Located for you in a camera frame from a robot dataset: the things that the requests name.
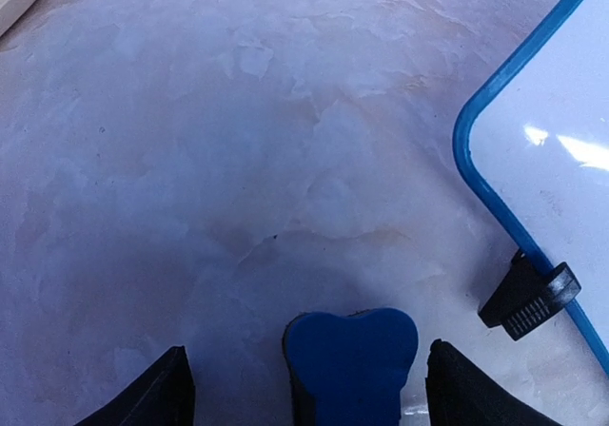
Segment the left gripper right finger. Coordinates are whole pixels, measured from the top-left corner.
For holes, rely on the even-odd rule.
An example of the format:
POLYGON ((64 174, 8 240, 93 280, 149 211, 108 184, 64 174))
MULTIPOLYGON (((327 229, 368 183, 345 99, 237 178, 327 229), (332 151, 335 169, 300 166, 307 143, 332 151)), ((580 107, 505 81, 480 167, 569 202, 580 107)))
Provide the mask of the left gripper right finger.
POLYGON ((432 425, 555 425, 509 394, 451 343, 430 346, 425 390, 432 425))

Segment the blue whiteboard eraser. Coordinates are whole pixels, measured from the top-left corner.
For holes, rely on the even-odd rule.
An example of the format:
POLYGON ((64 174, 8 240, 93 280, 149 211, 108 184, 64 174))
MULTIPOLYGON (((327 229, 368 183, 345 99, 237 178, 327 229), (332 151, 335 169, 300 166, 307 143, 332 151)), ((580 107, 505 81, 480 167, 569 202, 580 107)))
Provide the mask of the blue whiteboard eraser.
POLYGON ((397 425, 418 331, 394 308, 301 314, 285 328, 295 425, 397 425))

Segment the small blue-framed whiteboard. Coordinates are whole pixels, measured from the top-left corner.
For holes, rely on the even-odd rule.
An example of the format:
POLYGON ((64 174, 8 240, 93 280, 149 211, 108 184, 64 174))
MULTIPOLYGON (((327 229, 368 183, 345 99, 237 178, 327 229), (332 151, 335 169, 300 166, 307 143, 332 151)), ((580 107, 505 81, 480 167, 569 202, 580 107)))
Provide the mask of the small blue-framed whiteboard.
POLYGON ((569 265, 581 291, 561 311, 606 366, 608 0, 560 0, 463 106, 452 149, 541 274, 569 265))

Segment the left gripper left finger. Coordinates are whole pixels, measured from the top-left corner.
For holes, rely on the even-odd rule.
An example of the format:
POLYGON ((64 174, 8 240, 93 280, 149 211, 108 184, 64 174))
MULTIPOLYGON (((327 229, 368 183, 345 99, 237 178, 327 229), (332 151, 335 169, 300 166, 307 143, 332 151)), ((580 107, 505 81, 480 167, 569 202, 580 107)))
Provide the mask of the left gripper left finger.
POLYGON ((186 348, 172 346, 81 425, 192 425, 196 389, 186 348))

